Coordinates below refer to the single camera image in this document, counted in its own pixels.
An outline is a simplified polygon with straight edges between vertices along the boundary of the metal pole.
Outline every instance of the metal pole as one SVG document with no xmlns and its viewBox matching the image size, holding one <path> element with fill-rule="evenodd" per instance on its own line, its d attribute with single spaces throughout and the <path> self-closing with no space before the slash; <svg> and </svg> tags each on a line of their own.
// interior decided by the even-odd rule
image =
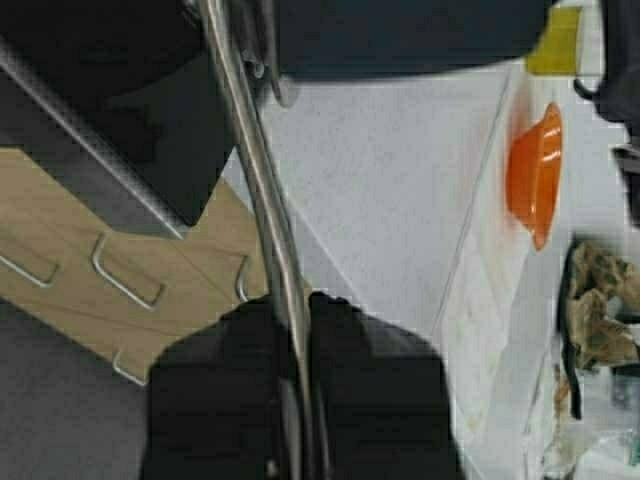
<svg viewBox="0 0 640 480">
<path fill-rule="evenodd" d="M 278 319 L 292 334 L 300 382 L 303 474 L 305 479 L 312 480 L 315 437 L 308 353 L 311 322 L 291 225 L 240 52 L 231 32 L 227 3 L 225 0 L 198 2 L 251 191 L 271 298 Z"/>
</svg>

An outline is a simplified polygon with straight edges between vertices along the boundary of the yellow object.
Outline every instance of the yellow object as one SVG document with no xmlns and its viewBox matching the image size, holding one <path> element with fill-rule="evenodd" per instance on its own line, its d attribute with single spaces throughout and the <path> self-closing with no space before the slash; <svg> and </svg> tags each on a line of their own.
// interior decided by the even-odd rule
<svg viewBox="0 0 640 480">
<path fill-rule="evenodd" d="M 581 7 L 552 8 L 547 30 L 527 57 L 534 75 L 575 75 L 578 71 L 578 28 Z"/>
</svg>

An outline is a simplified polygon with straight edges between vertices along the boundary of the metal bracket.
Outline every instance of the metal bracket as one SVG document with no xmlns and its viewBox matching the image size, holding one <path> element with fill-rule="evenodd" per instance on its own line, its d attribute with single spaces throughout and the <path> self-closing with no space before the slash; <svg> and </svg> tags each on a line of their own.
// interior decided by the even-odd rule
<svg viewBox="0 0 640 480">
<path fill-rule="evenodd" d="M 53 273 L 51 273 L 51 276 L 47 280 L 41 280 L 33 273 L 30 273 L 27 269 L 2 254 L 0 254 L 0 263 L 8 267 L 10 270 L 13 270 L 15 273 L 27 279 L 29 282 L 33 283 L 36 287 L 39 288 L 51 288 L 58 272 L 60 271 L 60 265 L 56 264 L 55 268 L 53 269 Z"/>
<path fill-rule="evenodd" d="M 160 300 L 162 300 L 162 297 L 164 296 L 164 294 L 166 293 L 167 286 L 162 284 L 160 286 L 160 290 L 158 290 L 158 294 L 153 299 L 153 301 L 147 302 L 145 299 L 143 299 L 138 294 L 136 294 L 131 288 L 127 287 L 124 283 L 122 283 L 120 280 L 118 280 L 113 275 L 111 275 L 104 268 L 101 261 L 102 261 L 102 252 L 104 251 L 104 247 L 106 243 L 107 243 L 107 235 L 102 234 L 98 239 L 98 242 L 96 243 L 96 246 L 93 249 L 93 255 L 91 256 L 91 263 L 93 264 L 93 267 L 95 268 L 98 275 L 104 278 L 112 286 L 120 290 L 120 292 L 125 294 L 127 297 L 133 300 L 136 304 L 138 304 L 145 310 L 149 310 L 153 312 L 158 306 L 158 303 L 160 302 Z"/>
<path fill-rule="evenodd" d="M 296 478 L 316 477 L 316 422 L 309 365 L 311 319 L 303 291 L 298 254 L 276 168 L 262 130 L 237 38 L 230 23 L 228 0 L 198 0 L 204 33 L 238 142 L 238 153 L 258 221 L 258 232 L 277 319 L 289 329 L 298 374 L 301 432 L 290 442 L 302 446 L 303 464 Z"/>
<path fill-rule="evenodd" d="M 243 303 L 249 301 L 249 295 L 247 295 L 247 273 L 249 272 L 249 267 L 251 267 L 251 258 L 244 257 L 236 277 L 236 295 Z"/>
<path fill-rule="evenodd" d="M 124 351 L 124 348 L 121 348 L 120 350 L 118 350 L 118 353 L 116 353 L 116 355 L 113 357 L 113 370 L 118 374 L 123 376 L 124 378 L 126 378 L 127 380 L 129 380 L 130 382 L 135 383 L 136 385 L 138 385 L 139 387 L 146 387 L 147 386 L 147 381 L 146 380 L 142 380 L 138 377 L 136 377 L 135 375 L 127 372 L 125 369 L 123 369 L 120 366 L 120 357 L 122 357 L 122 352 Z"/>
<path fill-rule="evenodd" d="M 186 8 L 198 20 L 197 0 L 183 0 Z M 242 59 L 251 64 L 253 75 L 262 78 L 265 70 L 278 103 L 284 108 L 293 106 L 299 87 L 280 72 L 278 58 L 278 31 L 275 0 L 234 0 L 229 15 L 233 34 Z"/>
</svg>

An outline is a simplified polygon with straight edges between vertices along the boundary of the dark gray surface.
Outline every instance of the dark gray surface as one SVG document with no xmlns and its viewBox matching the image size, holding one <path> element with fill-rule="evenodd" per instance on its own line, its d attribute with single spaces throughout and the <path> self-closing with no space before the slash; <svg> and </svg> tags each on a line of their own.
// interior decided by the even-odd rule
<svg viewBox="0 0 640 480">
<path fill-rule="evenodd" d="M 2 145 L 23 149 L 111 227 L 142 235 L 181 236 L 187 227 L 164 201 L 7 49 L 0 39 Z M 12 74 L 20 75 L 21 86 L 5 71 L 9 66 L 15 67 Z M 52 111 L 68 128 L 54 120 Z M 76 130 L 75 137 L 70 128 Z"/>
<path fill-rule="evenodd" d="M 441 73 L 525 55 L 558 0 L 280 0 L 280 69 L 296 80 Z"/>
<path fill-rule="evenodd" d="M 0 478 L 133 480 L 144 390 L 0 299 Z"/>
</svg>

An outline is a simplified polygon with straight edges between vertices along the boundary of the metal hook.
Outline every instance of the metal hook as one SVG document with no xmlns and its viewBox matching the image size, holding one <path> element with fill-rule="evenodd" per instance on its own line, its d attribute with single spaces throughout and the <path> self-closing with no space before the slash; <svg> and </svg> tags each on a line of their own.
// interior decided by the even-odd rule
<svg viewBox="0 0 640 480">
<path fill-rule="evenodd" d="M 0 254 L 0 263 L 7 266 L 9 269 L 13 270 L 15 273 L 20 275 L 21 277 L 26 278 L 29 282 L 33 283 L 35 286 L 39 288 L 51 288 L 53 286 L 53 282 L 56 279 L 56 275 L 60 271 L 60 265 L 56 265 L 53 269 L 53 273 L 47 280 L 41 280 L 36 277 L 34 274 L 27 271 L 24 267 L 18 265 L 14 261 Z"/>
<path fill-rule="evenodd" d="M 136 377 L 135 375 L 127 372 L 126 370 L 124 370 L 121 366 L 120 366 L 120 357 L 122 356 L 122 352 L 124 351 L 124 348 L 121 348 L 120 350 L 118 350 L 118 353 L 116 353 L 116 355 L 113 357 L 113 370 L 118 374 L 123 376 L 124 378 L 126 378 L 127 380 L 129 380 L 130 382 L 135 383 L 136 385 L 138 385 L 139 387 L 146 387 L 147 386 L 147 381 L 146 380 L 142 380 L 138 377 Z"/>
<path fill-rule="evenodd" d="M 251 258 L 244 257 L 240 270 L 238 270 L 238 276 L 236 277 L 236 295 L 243 303 L 249 301 L 249 295 L 247 295 L 247 273 L 251 266 Z"/>
<path fill-rule="evenodd" d="M 122 293 L 124 293 L 127 297 L 129 297 L 131 300 L 133 300 L 136 304 L 140 305 L 145 310 L 149 310 L 151 312 L 154 311 L 156 309 L 156 307 L 158 306 L 158 302 L 160 302 L 160 300 L 162 299 L 162 297 L 166 293 L 167 286 L 164 285 L 164 284 L 162 284 L 160 286 L 160 290 L 158 291 L 158 294 L 156 295 L 156 298 L 151 303 L 149 303 L 146 300 L 144 300 L 143 298 L 141 298 L 133 290 L 131 290 L 129 287 L 127 287 L 124 283 L 122 283 L 120 280 L 118 280 L 113 275 L 111 275 L 109 272 L 107 272 L 105 270 L 105 268 L 103 267 L 103 265 L 101 263 L 101 257 L 102 257 L 102 252 L 104 251 L 104 247 L 105 247 L 106 243 L 107 243 L 107 235 L 106 234 L 102 234 L 100 236 L 100 238 L 98 239 L 98 242 L 96 243 L 96 246 L 95 246 L 95 248 L 93 250 L 93 255 L 91 256 L 91 263 L 93 264 L 93 267 L 95 268 L 96 272 L 98 272 L 98 274 L 102 278 L 104 278 L 107 282 L 109 282 L 115 288 L 117 288 Z"/>
</svg>

